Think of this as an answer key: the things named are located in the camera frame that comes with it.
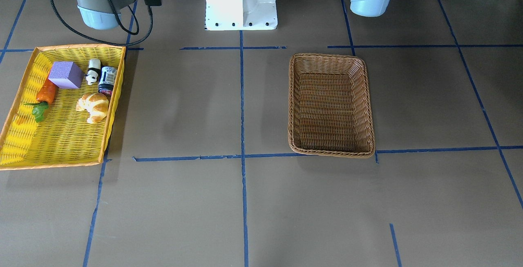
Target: wicker weave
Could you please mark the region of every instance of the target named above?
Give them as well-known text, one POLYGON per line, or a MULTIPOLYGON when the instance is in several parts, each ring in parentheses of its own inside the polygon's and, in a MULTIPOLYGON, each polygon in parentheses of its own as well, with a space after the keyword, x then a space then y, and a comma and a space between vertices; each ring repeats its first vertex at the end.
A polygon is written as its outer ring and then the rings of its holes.
POLYGON ((289 64, 289 146, 306 155, 368 158, 375 141, 365 63, 297 53, 289 64))
POLYGON ((125 47, 101 44, 37 47, 0 133, 0 170, 102 163, 121 93, 124 56, 125 47), (45 120, 36 123, 31 115, 32 107, 24 103, 35 101, 53 63, 73 61, 87 70, 91 58, 118 68, 107 117, 88 124, 89 113, 75 111, 76 102, 83 94, 98 91, 97 85, 82 81, 79 89, 58 89, 45 120))

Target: gray floor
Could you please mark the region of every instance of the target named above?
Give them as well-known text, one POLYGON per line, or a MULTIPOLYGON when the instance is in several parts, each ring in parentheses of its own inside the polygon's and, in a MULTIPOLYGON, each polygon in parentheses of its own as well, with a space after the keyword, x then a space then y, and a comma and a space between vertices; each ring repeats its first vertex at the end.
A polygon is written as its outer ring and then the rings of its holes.
MULTIPOLYGON (((88 41, 48 0, 2 1, 4 119, 28 50, 88 41)), ((523 265, 523 0, 391 0, 379 18, 278 0, 277 30, 243 33, 163 1, 127 53, 110 161, 0 171, 2 267, 523 265), (375 158, 289 149, 288 62, 308 51, 366 61, 375 158)))

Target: toy carrot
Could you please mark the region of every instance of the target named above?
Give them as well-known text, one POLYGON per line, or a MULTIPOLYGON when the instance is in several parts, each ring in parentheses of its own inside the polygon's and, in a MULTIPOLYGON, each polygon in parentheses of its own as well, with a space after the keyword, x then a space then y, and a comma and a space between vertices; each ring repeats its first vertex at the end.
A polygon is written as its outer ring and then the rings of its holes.
POLYGON ((49 108, 49 105, 54 101, 54 95, 56 94, 56 85, 52 83, 48 78, 45 79, 42 88, 36 95, 38 103, 25 103, 25 105, 31 105, 33 107, 32 115, 36 122, 42 122, 45 117, 44 113, 49 108))

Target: bread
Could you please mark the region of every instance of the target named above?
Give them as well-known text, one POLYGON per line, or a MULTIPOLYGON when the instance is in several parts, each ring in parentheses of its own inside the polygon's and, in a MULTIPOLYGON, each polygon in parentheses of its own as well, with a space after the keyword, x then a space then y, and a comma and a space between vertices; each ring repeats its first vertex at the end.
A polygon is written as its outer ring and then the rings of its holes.
POLYGON ((107 110, 109 109, 109 100, 102 93, 87 93, 78 99, 76 103, 77 111, 87 110, 91 115, 87 119, 87 122, 94 124, 102 121, 107 116, 107 110))

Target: purple foam cube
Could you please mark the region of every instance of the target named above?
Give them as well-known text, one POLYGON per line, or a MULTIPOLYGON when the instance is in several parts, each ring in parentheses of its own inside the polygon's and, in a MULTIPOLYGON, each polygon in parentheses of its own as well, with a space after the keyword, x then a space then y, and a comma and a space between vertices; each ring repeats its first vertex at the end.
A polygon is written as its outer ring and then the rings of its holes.
POLYGON ((84 72, 74 62, 54 62, 49 72, 49 80, 61 89, 79 89, 83 78, 84 72))

